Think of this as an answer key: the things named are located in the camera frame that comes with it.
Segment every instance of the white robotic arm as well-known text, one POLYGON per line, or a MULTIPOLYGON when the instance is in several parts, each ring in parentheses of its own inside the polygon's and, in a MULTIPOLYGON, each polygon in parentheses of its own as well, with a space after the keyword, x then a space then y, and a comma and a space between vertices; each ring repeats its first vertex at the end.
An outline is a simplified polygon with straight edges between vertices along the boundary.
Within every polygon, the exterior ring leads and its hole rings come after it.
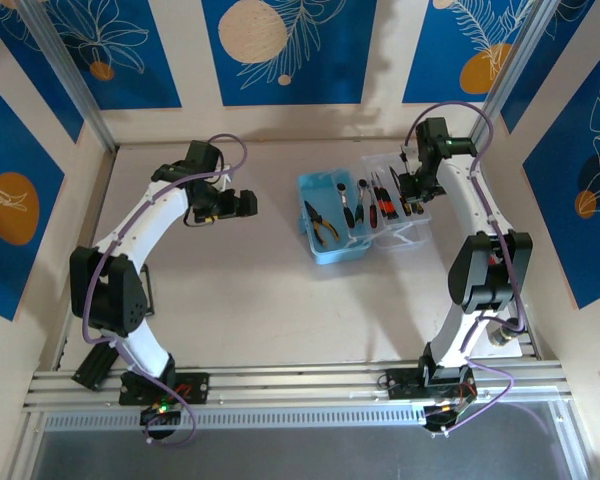
POLYGON ((153 174, 143 198, 111 234, 95 248, 78 247, 71 255, 73 313, 88 317, 89 326, 100 330, 130 366, 167 385, 173 384, 175 365, 146 321, 147 298, 139 273, 176 219, 186 220, 191 212, 195 223, 204 224, 257 213, 252 192, 243 190, 238 198, 234 190, 218 190, 207 183, 210 177, 233 170, 225 170, 222 161, 218 171, 219 159, 222 153, 208 142, 191 142, 184 160, 163 165, 153 174))
MULTIPOLYGON (((103 238, 96 248, 99 252, 104 252, 111 245, 111 242, 117 242, 118 233, 124 225, 135 215, 142 205, 151 200, 156 193, 169 185, 168 182, 152 182, 147 189, 144 197, 138 205, 127 215, 122 223, 108 236, 103 238)), ((189 210, 189 201, 187 192, 184 189, 174 188, 167 192, 155 205, 147 210, 139 221, 131 227, 126 233, 123 242, 111 252, 112 257, 125 255, 135 269, 136 274, 140 274, 140 269, 158 240, 167 231, 171 224, 182 217, 189 210)), ((128 332, 126 336, 120 336, 114 331, 102 328, 104 336, 113 338, 116 343, 126 352, 126 357, 131 359, 133 364, 137 365, 142 371, 155 378, 160 378, 164 372, 169 354, 160 346, 156 340, 146 318, 143 318, 138 327, 128 332)))
MULTIPOLYGON (((463 105, 480 112, 472 105, 463 105)), ((405 142, 401 157, 407 173, 399 175, 400 193, 410 203, 449 195, 466 239, 449 270, 448 287, 453 304, 447 318, 440 332, 426 345, 417 369, 387 370, 387 384, 392 385, 389 397, 462 398, 463 385, 472 381, 468 360, 471 350, 488 323, 482 320, 501 324, 497 335, 501 344, 524 330, 524 312, 520 308, 519 319, 497 317, 514 300, 520 307, 519 293, 532 242, 527 233, 516 232, 495 207, 480 168, 480 155, 470 138, 449 136, 443 118, 428 118, 417 124, 415 130, 420 165, 412 173, 405 142)), ((428 421, 426 428, 440 432, 454 425, 458 414, 468 405, 464 398, 464 406, 435 412, 440 418, 428 421)))

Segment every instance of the wire cutter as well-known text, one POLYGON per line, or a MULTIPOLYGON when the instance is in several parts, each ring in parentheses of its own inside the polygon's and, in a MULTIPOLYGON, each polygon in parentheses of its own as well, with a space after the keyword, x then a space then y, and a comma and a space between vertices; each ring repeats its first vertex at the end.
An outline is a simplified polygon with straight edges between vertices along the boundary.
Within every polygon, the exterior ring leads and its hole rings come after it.
POLYGON ((324 220, 321 215, 318 215, 316 209, 313 208, 306 200, 304 202, 304 206, 307 209, 307 213, 309 214, 309 220, 311 220, 311 223, 313 224, 313 234, 316 236, 316 240, 318 240, 320 245, 322 245, 323 247, 327 246, 327 242, 325 242, 322 236, 320 235, 320 225, 322 225, 331 232, 333 238, 336 239, 336 242, 340 241, 340 235, 338 235, 338 231, 335 228, 333 228, 333 225, 324 220))

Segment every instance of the yellow handle pliers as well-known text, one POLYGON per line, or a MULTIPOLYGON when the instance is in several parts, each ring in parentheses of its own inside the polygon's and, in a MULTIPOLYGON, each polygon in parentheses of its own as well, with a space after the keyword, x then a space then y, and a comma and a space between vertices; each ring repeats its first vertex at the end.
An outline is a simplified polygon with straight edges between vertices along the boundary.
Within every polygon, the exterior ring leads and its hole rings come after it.
POLYGON ((322 225, 331 232, 333 238, 336 239, 336 242, 340 241, 340 235, 338 235, 338 231, 335 228, 333 228, 333 225, 331 225, 329 222, 323 219, 321 215, 318 215, 316 209, 313 208, 306 200, 304 202, 304 206, 307 209, 307 213, 309 214, 309 220, 311 220, 311 223, 313 224, 313 234, 315 235, 316 240, 318 240, 320 245, 322 245, 323 247, 327 246, 327 242, 320 235, 320 225, 322 225))

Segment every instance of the metal grate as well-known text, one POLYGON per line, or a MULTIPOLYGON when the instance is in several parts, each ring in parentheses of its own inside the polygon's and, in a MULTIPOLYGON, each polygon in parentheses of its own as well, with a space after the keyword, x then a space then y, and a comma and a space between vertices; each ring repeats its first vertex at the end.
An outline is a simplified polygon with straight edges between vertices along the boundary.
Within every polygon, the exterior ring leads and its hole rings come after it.
MULTIPOLYGON (((239 428, 307 428, 419 425, 425 423, 422 407, 409 405, 383 407, 201 409, 197 424, 201 430, 239 428)), ((191 417, 183 416, 176 428, 191 428, 191 417)), ((46 432, 139 429, 137 411, 52 413, 46 432)), ((170 428, 165 425, 159 428, 170 428)))

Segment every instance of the clear plastic box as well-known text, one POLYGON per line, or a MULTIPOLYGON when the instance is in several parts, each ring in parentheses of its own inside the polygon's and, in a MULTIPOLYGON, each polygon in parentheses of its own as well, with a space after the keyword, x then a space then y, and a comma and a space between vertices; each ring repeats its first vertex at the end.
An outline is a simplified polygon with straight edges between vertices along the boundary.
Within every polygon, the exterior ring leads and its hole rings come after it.
POLYGON ((351 171, 342 168, 298 177, 302 212, 299 226, 301 232, 308 234, 311 252, 319 265, 361 258, 371 244, 382 249, 409 248, 421 245, 431 238, 431 230, 428 226, 431 215, 427 207, 422 205, 422 214, 417 214, 413 209, 413 213, 407 215, 400 203, 400 194, 389 169, 391 166, 397 173, 404 170, 404 165, 398 154, 363 157, 362 166, 364 173, 358 177, 354 177, 351 171), (379 180, 380 184, 387 190, 397 213, 395 219, 389 219, 382 215, 371 182, 372 176, 376 186, 380 186, 378 185, 379 180), (364 177, 370 187, 363 195, 364 220, 356 223, 353 228, 349 228, 337 185, 339 183, 345 185, 347 203, 355 216, 360 198, 358 189, 360 177, 364 177), (339 234, 338 240, 326 228, 320 227, 319 232, 326 245, 320 244, 315 238, 313 225, 304 204, 305 201, 308 201, 319 215, 333 225, 339 234), (370 206, 372 204, 376 205, 377 209, 378 223, 376 228, 372 228, 370 224, 370 206))

